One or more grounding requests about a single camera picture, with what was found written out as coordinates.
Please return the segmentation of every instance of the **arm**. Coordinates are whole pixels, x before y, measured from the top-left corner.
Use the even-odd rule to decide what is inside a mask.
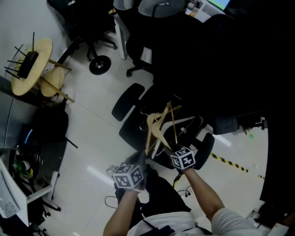
[[[121,199],[115,213],[105,226],[103,236],[126,236],[138,193],[127,190]]]
[[[193,168],[183,170],[195,193],[200,207],[212,221],[214,214],[224,208],[224,205],[217,193],[195,172]]]

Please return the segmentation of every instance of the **chair caster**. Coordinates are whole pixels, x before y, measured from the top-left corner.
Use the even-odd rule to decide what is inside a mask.
[[[128,72],[126,72],[126,76],[127,76],[127,77],[131,77],[131,76],[132,76],[132,71],[128,71]]]

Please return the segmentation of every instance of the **computer monitor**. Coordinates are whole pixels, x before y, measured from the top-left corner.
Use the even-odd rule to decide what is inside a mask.
[[[219,7],[221,10],[224,10],[226,6],[228,5],[228,3],[230,2],[230,0],[208,0],[208,1],[214,4],[215,6]]]

